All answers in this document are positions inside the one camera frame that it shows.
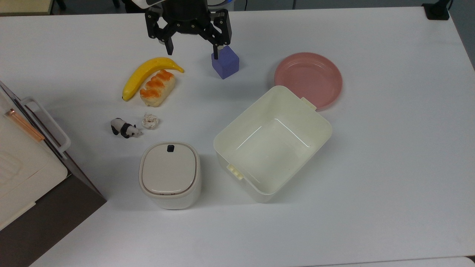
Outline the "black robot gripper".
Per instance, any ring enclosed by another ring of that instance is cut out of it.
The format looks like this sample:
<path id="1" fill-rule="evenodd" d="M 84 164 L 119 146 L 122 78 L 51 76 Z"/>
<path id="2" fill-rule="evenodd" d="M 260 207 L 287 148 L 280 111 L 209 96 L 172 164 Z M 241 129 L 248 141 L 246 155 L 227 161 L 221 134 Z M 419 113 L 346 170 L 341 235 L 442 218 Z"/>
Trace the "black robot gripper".
<path id="1" fill-rule="evenodd" d="M 160 28 L 162 12 L 149 9 L 145 12 L 148 36 L 164 44 L 168 55 L 173 54 L 173 35 L 178 33 L 200 35 L 213 45 L 213 58 L 219 59 L 219 53 L 231 42 L 232 28 L 229 12 L 221 9 L 209 11 L 206 0 L 165 0 L 163 19 L 167 22 Z"/>

